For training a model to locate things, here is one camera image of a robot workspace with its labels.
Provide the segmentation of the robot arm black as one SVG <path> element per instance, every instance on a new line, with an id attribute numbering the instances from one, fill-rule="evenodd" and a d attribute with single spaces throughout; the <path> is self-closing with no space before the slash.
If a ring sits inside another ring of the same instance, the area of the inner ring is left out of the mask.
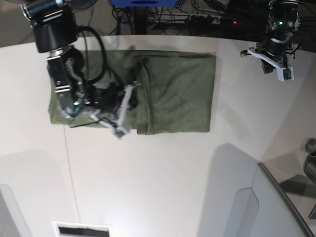
<path id="1" fill-rule="evenodd" d="M 277 62 L 283 69 L 283 79 L 293 79 L 290 64 L 299 44 L 293 41 L 300 26 L 296 0 L 267 0 L 267 37 L 262 41 L 263 54 Z"/>
<path id="2" fill-rule="evenodd" d="M 90 26 L 78 26 L 69 0 L 26 0 L 21 4 L 25 17 L 33 29 L 39 53 L 48 53 L 47 70 L 54 83 L 58 106 L 63 116 L 74 119 L 86 109 L 116 114 L 138 106 L 133 85 L 125 84 L 118 76 L 105 89 L 98 83 L 105 73 L 114 70 L 107 63 L 107 55 L 100 35 Z M 80 34 L 92 33 L 101 49 L 101 69 L 90 78 L 88 56 L 74 47 Z"/>

